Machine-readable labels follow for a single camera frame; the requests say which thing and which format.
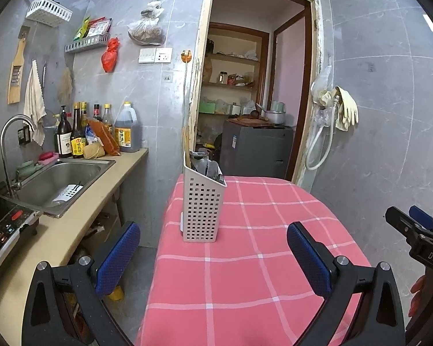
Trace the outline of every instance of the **silver screw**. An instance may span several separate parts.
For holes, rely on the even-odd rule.
[[[337,256],[337,263],[340,265],[347,265],[350,261],[346,256]]]
[[[390,265],[387,262],[381,262],[380,268],[382,268],[383,270],[390,270]]]
[[[46,262],[40,262],[37,264],[37,269],[38,270],[44,270],[47,267],[47,263]]]
[[[82,256],[82,257],[79,259],[79,264],[80,264],[80,265],[88,265],[88,264],[90,264],[90,262],[91,262],[91,259],[90,259],[89,256]]]

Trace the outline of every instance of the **gray tile wall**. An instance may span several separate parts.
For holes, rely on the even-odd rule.
[[[32,59],[37,66],[42,79],[42,70],[47,60],[46,85],[44,101],[45,107],[59,113],[57,89],[61,73],[65,66],[72,69],[74,55],[64,55],[64,45],[71,42],[85,15],[90,0],[56,0],[73,11],[70,22],[63,23],[57,28],[26,20],[26,12],[33,0],[11,0],[0,15],[0,132],[6,120],[15,114],[23,112],[24,91],[29,77]],[[30,26],[27,45],[24,51],[23,83],[21,87],[21,102],[8,105],[8,81],[10,67],[17,50],[17,37],[21,25]],[[10,170],[22,164],[23,161],[36,159],[42,149],[32,142],[20,148],[17,142],[17,130],[22,128],[20,122],[14,123],[7,132],[6,149]],[[43,145],[44,150],[53,150],[53,137],[47,135]],[[0,166],[0,178],[3,169]]]
[[[138,64],[139,46],[128,37],[127,25],[141,18],[150,0],[91,0],[87,15],[113,18],[111,36],[120,39],[119,57],[112,74],[100,63],[102,49],[76,54],[74,60],[75,99],[111,103],[116,115],[124,100],[132,102],[143,127],[142,144],[149,148],[121,188],[125,219],[139,223],[143,246],[157,246],[165,205],[181,173],[181,127],[185,66],[180,52],[194,51],[202,0],[164,0],[160,25],[167,33],[165,46],[173,47],[170,64]],[[326,19],[326,48],[333,53],[329,0],[322,0]],[[172,75],[173,82],[164,82]]]
[[[331,0],[334,84],[359,106],[359,125],[336,131],[312,194],[345,225],[370,262],[395,273],[404,313],[423,273],[385,223],[389,206],[433,215],[433,32],[416,0]]]

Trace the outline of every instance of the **red button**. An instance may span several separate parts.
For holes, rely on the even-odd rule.
[[[22,209],[19,210],[19,211],[17,211],[17,212],[12,216],[12,221],[17,220],[17,219],[19,218],[19,216],[22,215],[22,213],[23,213],[23,210],[22,210]]]

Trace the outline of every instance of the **gray refrigerator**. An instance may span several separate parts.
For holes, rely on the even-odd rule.
[[[285,179],[294,129],[246,127],[226,120],[219,162],[223,175]]]

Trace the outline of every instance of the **plastic jug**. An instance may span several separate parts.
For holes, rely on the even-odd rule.
[[[115,121],[114,138],[121,152],[136,152],[141,148],[141,126],[130,101],[124,103]]]

